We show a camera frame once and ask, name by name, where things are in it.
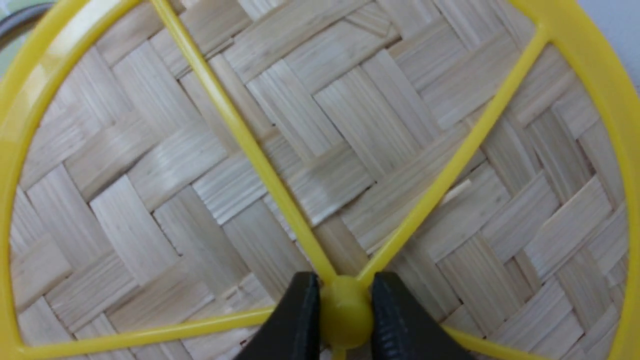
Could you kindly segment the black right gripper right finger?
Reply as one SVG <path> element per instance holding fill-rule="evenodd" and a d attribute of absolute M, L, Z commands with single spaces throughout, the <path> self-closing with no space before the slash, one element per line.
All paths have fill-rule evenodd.
<path fill-rule="evenodd" d="M 377 272 L 371 288 L 373 360 L 472 360 L 428 314 L 395 272 Z"/>

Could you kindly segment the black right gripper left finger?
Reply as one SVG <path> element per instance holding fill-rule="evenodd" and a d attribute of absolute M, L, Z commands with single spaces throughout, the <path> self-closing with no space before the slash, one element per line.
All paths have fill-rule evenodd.
<path fill-rule="evenodd" d="M 297 272 L 267 321 L 236 360 L 318 360 L 320 285 L 313 272 Z"/>

